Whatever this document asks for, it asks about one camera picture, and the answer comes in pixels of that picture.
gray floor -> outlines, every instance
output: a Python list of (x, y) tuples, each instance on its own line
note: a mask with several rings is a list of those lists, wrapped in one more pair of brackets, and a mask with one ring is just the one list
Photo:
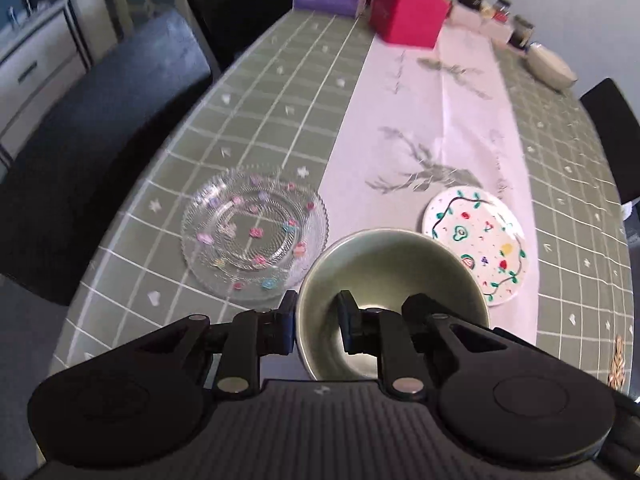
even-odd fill
[(27, 402), (48, 375), (66, 307), (34, 296), (0, 276), (0, 479), (36, 469)]

white table runner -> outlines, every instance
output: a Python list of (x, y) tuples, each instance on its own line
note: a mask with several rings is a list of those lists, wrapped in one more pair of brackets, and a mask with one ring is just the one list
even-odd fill
[[(538, 248), (520, 137), (490, 42), (445, 26), (434, 50), (375, 38), (319, 192), (329, 243), (374, 227), (419, 230), (444, 187), (480, 185), (520, 221)], [(535, 343), (538, 266), (516, 298), (490, 308), (492, 326)]]

chair backrest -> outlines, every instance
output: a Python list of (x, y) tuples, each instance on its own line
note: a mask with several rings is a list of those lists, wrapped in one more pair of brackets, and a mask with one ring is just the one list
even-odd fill
[(187, 1), (223, 72), (293, 3), (293, 0)]
[(107, 54), (45, 115), (0, 183), (0, 273), (69, 304), (137, 177), (211, 81), (175, 11)]
[(612, 79), (580, 98), (600, 137), (622, 203), (640, 197), (640, 124)]

plate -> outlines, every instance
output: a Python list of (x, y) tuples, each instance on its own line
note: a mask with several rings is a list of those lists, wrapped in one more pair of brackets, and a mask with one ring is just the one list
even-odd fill
[(213, 177), (182, 218), (182, 252), (214, 295), (236, 303), (283, 294), (324, 250), (328, 220), (318, 194), (279, 168)]
[(513, 298), (527, 274), (524, 232), (510, 209), (478, 187), (450, 187), (422, 218), (423, 234), (453, 251), (471, 270), (487, 305)]

green ceramic bowl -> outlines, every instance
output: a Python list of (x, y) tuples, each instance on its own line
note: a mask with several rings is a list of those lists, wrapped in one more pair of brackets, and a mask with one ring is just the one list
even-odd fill
[(360, 308), (401, 311), (423, 292), (466, 319), (489, 326), (482, 292), (466, 266), (444, 245), (399, 229), (360, 231), (329, 247), (309, 270), (298, 297), (296, 338), (309, 374), (319, 381), (370, 379), (376, 359), (344, 352), (334, 296), (350, 290)]

